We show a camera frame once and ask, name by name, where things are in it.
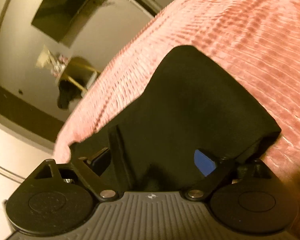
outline black plastic mount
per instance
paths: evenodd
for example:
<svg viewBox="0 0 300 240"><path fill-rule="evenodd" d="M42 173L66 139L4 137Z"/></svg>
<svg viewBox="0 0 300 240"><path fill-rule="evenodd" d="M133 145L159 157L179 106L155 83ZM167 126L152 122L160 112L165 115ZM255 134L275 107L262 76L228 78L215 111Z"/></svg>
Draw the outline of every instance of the black plastic mount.
<svg viewBox="0 0 300 240"><path fill-rule="evenodd" d="M94 158L107 152L103 149ZM68 164L53 159L42 162L17 188L6 203L7 217L14 229L33 236L53 236L82 225L102 202L118 198L94 173L88 158ZM113 196L102 197L102 191Z"/></svg>
<svg viewBox="0 0 300 240"><path fill-rule="evenodd" d="M104 148L68 164L53 159L41 163L6 203L13 227L31 236L61 235L88 221L100 203L118 200L123 194L98 176L102 173L98 167L108 163L109 154ZM220 160L212 173L180 194L204 202L221 224L248 235L285 230L298 213L297 201L261 160L244 165Z"/></svg>

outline small logo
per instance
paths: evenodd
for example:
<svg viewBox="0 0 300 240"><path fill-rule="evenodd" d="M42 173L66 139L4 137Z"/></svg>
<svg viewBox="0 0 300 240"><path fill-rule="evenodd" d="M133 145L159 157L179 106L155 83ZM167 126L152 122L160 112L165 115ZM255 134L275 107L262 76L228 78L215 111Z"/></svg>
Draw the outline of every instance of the small logo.
<svg viewBox="0 0 300 240"><path fill-rule="evenodd" d="M148 195L148 198L151 198L151 199L154 199L154 198L156 198L157 197L157 195L155 195L155 194L153 194L153 193L151 193L150 195Z"/></svg>

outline wooden stick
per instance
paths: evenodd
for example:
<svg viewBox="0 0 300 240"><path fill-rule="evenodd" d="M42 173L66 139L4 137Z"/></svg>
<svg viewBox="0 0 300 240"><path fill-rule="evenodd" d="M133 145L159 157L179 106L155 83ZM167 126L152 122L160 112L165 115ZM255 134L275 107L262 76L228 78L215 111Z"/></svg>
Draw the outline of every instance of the wooden stick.
<svg viewBox="0 0 300 240"><path fill-rule="evenodd" d="M72 77L65 74L65 78L69 80L72 84L74 84L77 88L79 88L81 91L87 92L88 90L84 88L82 85L80 85L77 81L75 81Z"/></svg>

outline blue tab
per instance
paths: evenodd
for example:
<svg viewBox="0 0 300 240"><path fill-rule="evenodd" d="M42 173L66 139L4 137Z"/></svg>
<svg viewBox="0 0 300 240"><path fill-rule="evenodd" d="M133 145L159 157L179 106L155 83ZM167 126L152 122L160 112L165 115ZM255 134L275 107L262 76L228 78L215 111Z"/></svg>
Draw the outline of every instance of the blue tab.
<svg viewBox="0 0 300 240"><path fill-rule="evenodd" d="M208 176L217 167L216 163L199 150L194 152L194 164L204 176Z"/></svg>

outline dark floor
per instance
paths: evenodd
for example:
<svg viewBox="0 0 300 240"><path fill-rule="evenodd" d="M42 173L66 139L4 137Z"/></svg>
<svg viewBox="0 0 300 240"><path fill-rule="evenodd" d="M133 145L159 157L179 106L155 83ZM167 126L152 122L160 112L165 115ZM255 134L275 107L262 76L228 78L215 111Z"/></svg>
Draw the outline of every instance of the dark floor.
<svg viewBox="0 0 300 240"><path fill-rule="evenodd" d="M0 87L0 114L19 126L55 142L63 122Z"/></svg>

